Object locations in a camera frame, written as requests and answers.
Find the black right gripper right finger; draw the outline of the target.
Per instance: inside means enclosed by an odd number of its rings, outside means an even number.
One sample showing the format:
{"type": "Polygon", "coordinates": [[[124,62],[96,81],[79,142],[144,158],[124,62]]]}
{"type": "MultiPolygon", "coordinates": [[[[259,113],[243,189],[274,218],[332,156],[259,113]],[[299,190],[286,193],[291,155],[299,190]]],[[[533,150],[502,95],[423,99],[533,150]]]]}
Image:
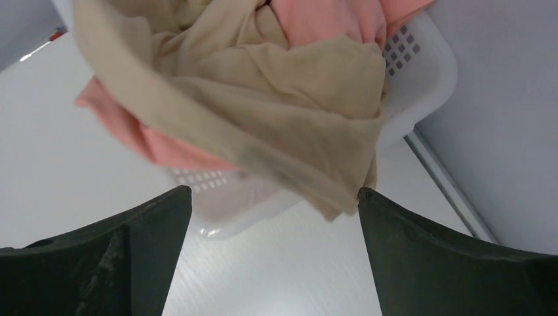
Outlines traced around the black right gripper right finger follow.
{"type": "Polygon", "coordinates": [[[467,236],[370,188],[359,218],[383,315],[556,315],[557,257],[467,236]]]}

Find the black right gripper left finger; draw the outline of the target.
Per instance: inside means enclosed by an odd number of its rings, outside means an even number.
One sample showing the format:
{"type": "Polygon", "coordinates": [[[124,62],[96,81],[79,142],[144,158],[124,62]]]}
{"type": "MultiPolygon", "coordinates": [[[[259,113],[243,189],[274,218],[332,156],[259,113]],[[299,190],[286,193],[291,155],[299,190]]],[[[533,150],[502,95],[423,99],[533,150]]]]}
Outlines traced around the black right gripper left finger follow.
{"type": "Polygon", "coordinates": [[[25,248],[1,249],[2,315],[161,315],[191,219],[178,186],[25,248]]]}

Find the beige t-shirt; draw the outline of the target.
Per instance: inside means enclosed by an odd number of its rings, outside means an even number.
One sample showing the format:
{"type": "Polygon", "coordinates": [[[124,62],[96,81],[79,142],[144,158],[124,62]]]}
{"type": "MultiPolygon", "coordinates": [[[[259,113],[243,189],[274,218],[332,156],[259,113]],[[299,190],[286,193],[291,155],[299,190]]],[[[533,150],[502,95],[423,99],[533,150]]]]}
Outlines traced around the beige t-shirt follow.
{"type": "Polygon", "coordinates": [[[74,1],[76,45],[143,125],[305,198],[333,221],[376,183],[375,43],[290,47],[262,1],[74,1]]]}

